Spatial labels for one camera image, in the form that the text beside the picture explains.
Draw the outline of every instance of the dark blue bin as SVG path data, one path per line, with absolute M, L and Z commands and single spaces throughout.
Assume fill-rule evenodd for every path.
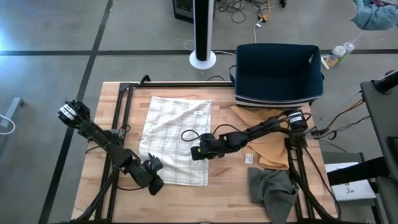
M 236 104 L 292 108 L 323 93 L 321 55 L 314 45 L 245 44 L 236 49 Z

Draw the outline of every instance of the butcher block tabletop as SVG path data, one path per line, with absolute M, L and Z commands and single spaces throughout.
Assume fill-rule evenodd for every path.
M 104 82 L 99 97 L 94 121 L 103 129 L 111 129 L 116 99 L 118 98 L 119 82 Z M 119 117 L 120 127 L 125 94 Z M 232 124 L 239 129 L 246 129 L 246 123 L 235 114 L 231 106 L 235 105 L 233 87 L 139 87 L 132 94 L 128 125 L 131 130 L 126 134 L 125 148 L 139 152 L 139 143 L 146 121 L 152 96 L 163 98 L 184 98 L 211 100 L 211 132 L 220 124 Z M 303 112 L 310 113 L 310 107 L 304 106 Z M 219 134 L 231 132 L 229 127 L 222 127 Z M 325 166 L 317 140 L 307 138 L 308 151 L 321 170 L 328 183 Z M 89 147 L 96 146 L 91 142 Z M 81 215 L 100 189 L 101 176 L 106 153 L 101 148 L 86 154 L 80 184 L 76 196 L 72 218 Z M 132 192 L 118 190 L 112 222 L 262 222 L 270 223 L 269 217 L 259 205 L 250 202 L 248 167 L 259 167 L 259 156 L 254 156 L 253 164 L 246 164 L 243 150 L 226 154 L 223 158 L 209 161 L 208 186 L 164 185 L 160 192 L 151 196 L 148 189 Z M 307 171 L 310 190 L 318 201 L 333 216 L 336 216 L 335 204 L 328 193 L 314 165 L 306 153 L 304 163 Z M 120 175 L 119 186 L 134 188 L 137 184 L 128 175 Z M 104 200 L 103 217 L 108 210 L 110 189 Z M 307 209 L 303 195 L 300 194 L 304 217 Z M 294 206 L 287 222 L 296 222 Z

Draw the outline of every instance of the floor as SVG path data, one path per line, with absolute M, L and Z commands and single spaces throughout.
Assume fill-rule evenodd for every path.
M 104 11 L 109 7 L 106 17 Z M 254 42 L 255 13 L 244 13 L 246 21 L 235 24 L 231 14 L 216 11 L 212 49 L 234 50 Z M 313 44 L 330 50 L 361 33 L 349 21 L 355 14 L 355 6 L 347 0 L 289 1 L 285 9 L 279 5 L 272 8 L 267 24 L 256 31 L 257 41 Z M 323 118 L 358 91 L 361 82 L 396 69 L 398 50 L 383 54 L 378 49 L 398 49 L 397 35 L 396 28 L 363 32 L 355 42 L 356 49 L 363 51 L 323 71 L 325 92 L 312 105 L 317 125 L 325 125 Z M 25 105 L 17 115 L 17 129 L 6 151 L 1 152 L 0 223 L 39 220 L 65 137 L 66 127 L 56 116 L 64 100 L 83 98 L 94 114 L 101 84 L 106 81 L 138 81 L 145 74 L 156 81 L 206 80 L 212 75 L 227 79 L 235 58 L 219 55 L 212 69 L 197 71 L 188 63 L 187 51 L 181 51 L 190 39 L 193 26 L 174 19 L 171 1 L 1 1 L 0 113 L 5 113 L 13 97 L 22 97 Z M 96 56 L 91 50 L 131 50 L 131 55 Z M 362 106 L 342 116 L 336 126 L 366 113 Z M 366 159 L 381 155 L 370 120 L 339 134 L 333 143 L 349 152 L 364 152 Z M 50 223 L 70 218 L 85 149 L 84 139 L 74 134 Z M 322 150 L 338 149 L 322 143 Z M 364 222 L 372 215 L 368 208 L 343 206 L 343 219 Z

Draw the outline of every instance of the plastic bottle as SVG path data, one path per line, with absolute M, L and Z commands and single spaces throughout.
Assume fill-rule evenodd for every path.
M 339 59 L 344 56 L 346 53 L 346 49 L 343 46 L 336 46 L 328 56 L 328 58 L 325 60 L 326 64 L 328 64 L 329 67 L 333 67 L 336 65 L 336 63 L 339 61 Z
M 354 50 L 355 46 L 350 42 L 345 42 L 343 47 L 346 49 L 346 53 L 340 58 L 338 63 L 343 62 L 343 60 Z

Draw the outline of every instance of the white checkered towel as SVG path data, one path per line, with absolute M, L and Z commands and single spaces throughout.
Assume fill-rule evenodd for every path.
M 199 134 L 209 133 L 211 100 L 186 100 L 152 97 L 142 132 L 139 154 L 147 159 L 148 152 L 159 157 L 164 168 L 158 174 L 166 184 L 208 184 L 208 160 L 193 161 L 191 147 L 199 140 L 184 142 L 181 133 L 192 129 Z M 196 135 L 185 133 L 184 139 Z

